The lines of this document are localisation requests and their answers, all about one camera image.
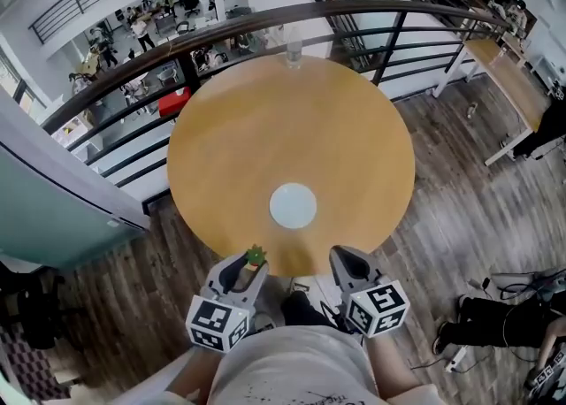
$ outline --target teal wall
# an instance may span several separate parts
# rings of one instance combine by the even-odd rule
[[[0,252],[73,268],[143,233],[109,221],[108,213],[67,193],[0,147]]]

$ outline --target plastic bottle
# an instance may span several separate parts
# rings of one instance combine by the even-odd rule
[[[301,68],[302,59],[302,38],[296,27],[291,29],[291,34],[287,39],[287,67],[290,69]]]
[[[499,53],[497,53],[497,56],[492,59],[492,62],[490,62],[489,65],[490,66],[496,65],[500,61],[500,59],[504,57],[506,54],[507,54],[507,47],[503,45],[500,48]]]
[[[466,118],[471,118],[474,115],[474,112],[476,112],[477,108],[477,103],[472,103],[470,106],[468,106],[468,110],[466,111]]]

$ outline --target marker cube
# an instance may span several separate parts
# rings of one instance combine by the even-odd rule
[[[371,338],[401,326],[409,307],[409,299],[401,283],[393,281],[351,294],[346,317]]]
[[[249,330],[249,311],[193,296],[185,326],[194,344],[228,353]]]

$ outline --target window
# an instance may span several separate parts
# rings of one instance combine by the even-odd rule
[[[0,86],[19,104],[19,107],[26,114],[32,117],[32,113],[37,113],[46,108],[27,86],[27,83],[21,79],[2,50],[0,50]]]

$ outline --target wooden floor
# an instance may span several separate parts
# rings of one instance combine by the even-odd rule
[[[472,102],[479,107],[466,118]],[[486,77],[445,89],[439,100],[417,96],[396,104],[417,158],[415,193],[403,221],[375,251],[382,271],[400,279],[411,300],[405,327],[395,334],[411,365],[434,360],[437,326],[453,316],[454,299],[472,291],[470,279],[496,271],[541,270],[563,263],[566,169],[559,149],[539,161],[490,168],[483,161],[516,114]],[[145,379],[187,349],[184,318],[191,296],[216,256],[191,233],[170,197],[151,209],[145,237],[66,273],[65,306],[82,305],[89,319],[73,320],[84,358],[61,342],[54,367],[76,367],[105,400]],[[474,348],[462,364],[490,353]],[[523,356],[533,356],[519,350]],[[466,374],[443,363],[419,370],[451,404],[517,404],[529,364],[498,348]]]

